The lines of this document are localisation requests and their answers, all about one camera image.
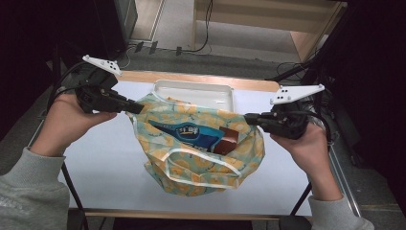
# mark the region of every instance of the white strap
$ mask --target white strap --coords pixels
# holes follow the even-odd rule
[[[209,155],[202,154],[199,151],[194,151],[194,150],[191,150],[191,149],[172,149],[167,154],[165,154],[161,158],[161,160],[166,161],[175,152],[185,152],[185,153],[189,153],[189,154],[192,154],[192,155],[199,156],[199,157],[201,157],[201,158],[203,158],[205,160],[208,160],[210,162],[214,162],[216,164],[227,167],[228,169],[232,170],[238,176],[238,178],[242,177],[241,172],[238,169],[236,169],[234,166],[230,165],[229,163],[224,162],[224,161],[220,161],[220,160],[215,159],[215,158],[213,158],[213,157],[211,157]],[[183,180],[183,179],[179,179],[179,178],[174,178],[174,177],[172,177],[170,175],[170,170],[169,170],[169,164],[168,163],[166,164],[165,174],[167,175],[167,177],[169,179],[171,179],[173,181],[181,182],[181,183],[185,183],[185,184],[190,184],[190,185],[196,185],[196,186],[205,186],[205,187],[219,188],[219,189],[236,189],[239,186],[239,183],[238,183],[237,179],[236,179],[234,185],[219,185],[219,184],[211,184],[211,183],[196,183],[196,182],[192,182],[192,181],[189,181],[189,180]]]

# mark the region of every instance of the blue package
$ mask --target blue package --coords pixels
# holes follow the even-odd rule
[[[187,145],[210,152],[213,152],[215,145],[224,136],[222,130],[193,123],[165,124],[152,120],[149,120],[149,123]]]

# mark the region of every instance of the gray sleeve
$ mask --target gray sleeve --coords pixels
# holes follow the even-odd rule
[[[356,217],[344,196],[336,201],[308,199],[313,216],[313,230],[373,230],[373,224],[364,218]]]
[[[0,229],[66,229],[69,191],[57,180],[64,159],[24,148],[0,176]]]

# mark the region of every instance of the bag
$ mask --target bag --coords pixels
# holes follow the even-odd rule
[[[264,157],[261,132],[256,126],[247,125],[242,115],[166,100],[155,93],[137,103],[144,105],[141,113],[126,114],[147,155],[147,171],[167,193],[201,196],[236,189]],[[237,131],[236,147],[226,155],[211,152],[219,142],[214,141],[218,133],[213,129],[220,127]],[[198,142],[186,143],[188,136],[181,141],[179,136],[174,137],[176,132],[198,136],[191,140],[209,136],[211,144],[202,148]]]

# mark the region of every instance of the white table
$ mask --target white table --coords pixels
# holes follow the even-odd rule
[[[150,82],[120,81],[114,89],[138,100]],[[234,90],[235,112],[271,109],[272,92]],[[308,181],[289,153],[264,133],[266,155],[236,190],[186,197],[167,194],[144,168],[147,157],[123,113],[90,129],[66,151],[66,165],[87,216],[182,219],[270,219],[289,215]],[[71,197],[70,207],[76,207]],[[308,203],[298,215],[311,216]]]

